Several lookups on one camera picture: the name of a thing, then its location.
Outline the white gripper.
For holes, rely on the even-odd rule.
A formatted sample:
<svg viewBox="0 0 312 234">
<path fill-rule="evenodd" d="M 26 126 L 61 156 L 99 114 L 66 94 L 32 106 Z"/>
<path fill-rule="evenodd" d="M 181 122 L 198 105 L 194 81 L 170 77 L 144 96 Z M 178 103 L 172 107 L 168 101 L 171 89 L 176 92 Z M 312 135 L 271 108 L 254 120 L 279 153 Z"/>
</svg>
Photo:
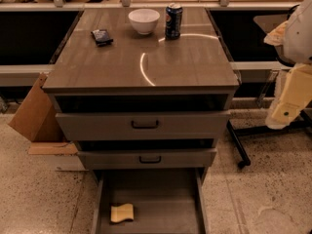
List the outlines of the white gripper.
<svg viewBox="0 0 312 234">
<path fill-rule="evenodd" d="M 287 21 L 279 24 L 265 36 L 264 42 L 282 46 L 287 25 Z M 265 125 L 269 129 L 280 130 L 312 101 L 312 65 L 298 63 L 289 71 L 281 70 L 276 79 L 274 96 Z"/>
</svg>

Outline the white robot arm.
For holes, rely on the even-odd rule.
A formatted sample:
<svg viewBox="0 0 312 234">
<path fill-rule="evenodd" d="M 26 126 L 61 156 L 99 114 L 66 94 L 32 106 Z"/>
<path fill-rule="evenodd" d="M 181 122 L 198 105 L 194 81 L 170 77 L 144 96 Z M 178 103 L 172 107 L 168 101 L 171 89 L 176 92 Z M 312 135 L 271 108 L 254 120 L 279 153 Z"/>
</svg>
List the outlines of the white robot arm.
<svg viewBox="0 0 312 234">
<path fill-rule="evenodd" d="M 265 36 L 264 42 L 282 46 L 284 57 L 294 62 L 283 89 L 277 82 L 265 119 L 268 128 L 279 130 L 312 101 L 312 0 L 303 0 L 286 21 Z"/>
</svg>

